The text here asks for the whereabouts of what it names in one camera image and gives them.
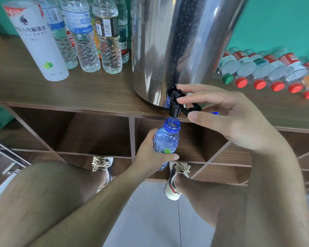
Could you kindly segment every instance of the fingernail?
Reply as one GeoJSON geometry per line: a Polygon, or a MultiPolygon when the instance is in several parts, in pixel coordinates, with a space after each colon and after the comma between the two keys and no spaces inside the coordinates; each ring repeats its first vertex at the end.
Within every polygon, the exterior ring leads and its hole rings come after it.
{"type": "Polygon", "coordinates": [[[188,119],[190,121],[195,121],[197,118],[197,112],[196,111],[192,111],[192,112],[189,112],[188,114],[188,119]]]}

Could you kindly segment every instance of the sneaker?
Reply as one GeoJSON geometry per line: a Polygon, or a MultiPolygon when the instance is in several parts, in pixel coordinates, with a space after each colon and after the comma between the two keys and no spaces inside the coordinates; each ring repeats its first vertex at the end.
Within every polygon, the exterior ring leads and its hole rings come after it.
{"type": "Polygon", "coordinates": [[[111,157],[93,157],[93,162],[91,165],[93,166],[93,172],[97,170],[105,170],[106,171],[106,182],[105,184],[100,187],[97,192],[99,192],[103,187],[105,187],[111,180],[112,180],[112,175],[111,175],[111,166],[112,166],[113,158],[111,157]]]}
{"type": "Polygon", "coordinates": [[[169,162],[169,168],[171,169],[171,175],[165,185],[164,194],[170,200],[177,200],[180,198],[181,193],[177,191],[175,186],[175,178],[177,174],[183,173],[184,176],[189,177],[191,166],[184,162],[169,162]]]}

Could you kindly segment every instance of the hand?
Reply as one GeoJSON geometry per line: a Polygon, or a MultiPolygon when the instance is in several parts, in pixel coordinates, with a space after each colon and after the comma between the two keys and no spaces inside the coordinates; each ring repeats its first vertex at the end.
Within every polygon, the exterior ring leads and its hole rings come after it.
{"type": "Polygon", "coordinates": [[[177,89],[192,93],[177,99],[178,103],[187,107],[192,107],[191,103],[213,104],[204,107],[202,112],[190,112],[188,119],[223,134],[235,145],[256,152],[267,152],[279,144],[287,144],[281,134],[242,93],[201,84],[177,85],[177,89]]]}
{"type": "Polygon", "coordinates": [[[179,156],[175,153],[159,153],[154,150],[153,137],[156,132],[157,129],[150,130],[147,137],[140,145],[132,164],[135,170],[141,172],[145,178],[148,178],[158,171],[163,163],[179,159],[179,156]]]}

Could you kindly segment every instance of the black spigot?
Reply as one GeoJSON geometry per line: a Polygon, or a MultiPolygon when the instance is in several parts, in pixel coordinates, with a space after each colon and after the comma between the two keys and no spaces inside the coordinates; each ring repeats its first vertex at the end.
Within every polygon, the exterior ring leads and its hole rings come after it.
{"type": "Polygon", "coordinates": [[[193,103],[193,107],[185,108],[183,105],[177,102],[177,98],[185,96],[185,94],[176,88],[176,85],[173,85],[167,89],[167,96],[170,97],[169,103],[169,116],[177,118],[180,116],[181,111],[188,116],[189,112],[192,111],[201,111],[201,107],[197,103],[193,103]]]}

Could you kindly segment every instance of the gray tile floor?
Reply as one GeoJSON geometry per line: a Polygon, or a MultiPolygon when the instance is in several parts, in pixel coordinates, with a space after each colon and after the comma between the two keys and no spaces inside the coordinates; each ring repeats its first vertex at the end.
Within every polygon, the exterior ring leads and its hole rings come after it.
{"type": "Polygon", "coordinates": [[[104,247],[210,246],[214,228],[205,223],[183,195],[171,201],[165,183],[143,182],[133,193],[104,247]]]}

